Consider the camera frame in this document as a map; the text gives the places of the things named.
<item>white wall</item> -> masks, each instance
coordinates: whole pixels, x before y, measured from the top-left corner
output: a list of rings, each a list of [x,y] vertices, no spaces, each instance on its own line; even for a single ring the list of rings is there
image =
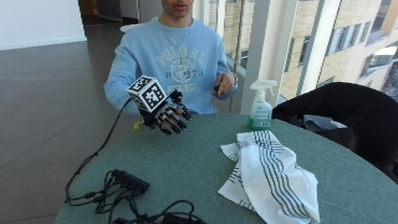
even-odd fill
[[[148,22],[154,17],[159,17],[163,13],[160,0],[140,0],[140,23]]]
[[[78,0],[0,0],[0,50],[86,40]]]
[[[138,9],[139,0],[122,0],[122,13],[123,17],[139,18],[139,9]]]

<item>fiducial marker cube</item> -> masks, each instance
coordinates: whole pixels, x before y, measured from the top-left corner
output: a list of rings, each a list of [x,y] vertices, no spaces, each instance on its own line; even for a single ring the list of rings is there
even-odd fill
[[[152,113],[167,99],[162,84],[155,77],[142,76],[130,86],[127,92],[135,101],[138,108],[150,113]]]

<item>spray bottle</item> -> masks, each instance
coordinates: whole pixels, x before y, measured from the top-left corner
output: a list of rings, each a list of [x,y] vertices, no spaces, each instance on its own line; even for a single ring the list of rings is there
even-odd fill
[[[271,89],[275,95],[273,86],[276,83],[273,80],[258,80],[251,86],[251,89],[256,90],[256,98],[252,104],[250,128],[255,131],[271,130],[273,107],[266,101],[266,91]]]

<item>table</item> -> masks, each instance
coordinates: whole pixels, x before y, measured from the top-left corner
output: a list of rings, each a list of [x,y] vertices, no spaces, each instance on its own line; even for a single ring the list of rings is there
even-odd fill
[[[235,143],[238,133],[251,131],[247,122],[243,115],[196,115],[182,134],[167,136],[142,129],[102,152],[75,181],[71,196],[102,189],[106,173],[120,169],[151,184],[136,198],[142,213],[152,216],[186,199],[208,223],[264,223],[255,212],[219,195],[236,166],[220,146]],[[275,120],[272,132],[296,152],[299,165],[319,179],[321,223],[398,223],[398,186],[363,158],[283,121]],[[95,214],[95,207],[65,204],[57,224],[107,223],[108,214]],[[119,205],[114,217],[134,218],[127,204]]]

